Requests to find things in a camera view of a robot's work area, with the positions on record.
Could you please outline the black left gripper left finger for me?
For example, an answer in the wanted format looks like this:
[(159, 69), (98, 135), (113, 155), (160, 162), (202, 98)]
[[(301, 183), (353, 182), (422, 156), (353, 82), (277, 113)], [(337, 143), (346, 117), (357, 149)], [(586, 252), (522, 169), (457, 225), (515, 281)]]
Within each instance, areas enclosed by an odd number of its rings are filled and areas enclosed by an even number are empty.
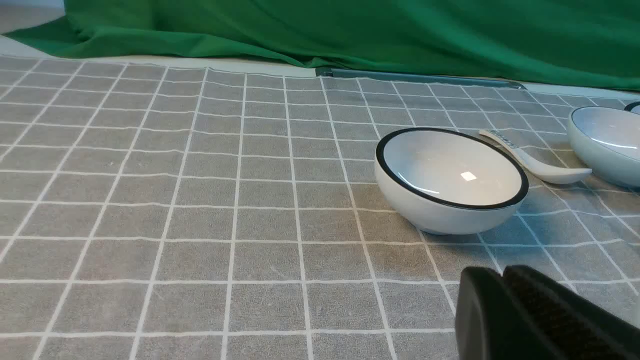
[(557, 360), (558, 352), (535, 328), (500, 273), (462, 270), (455, 307), (460, 360)]

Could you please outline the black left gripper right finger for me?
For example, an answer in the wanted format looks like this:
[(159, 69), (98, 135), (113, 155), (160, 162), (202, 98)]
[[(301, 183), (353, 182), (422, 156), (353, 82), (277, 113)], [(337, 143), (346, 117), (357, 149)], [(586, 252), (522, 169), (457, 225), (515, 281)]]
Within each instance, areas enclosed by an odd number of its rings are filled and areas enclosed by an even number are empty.
[(637, 360), (639, 329), (526, 265), (502, 273), (534, 325), (567, 360)]

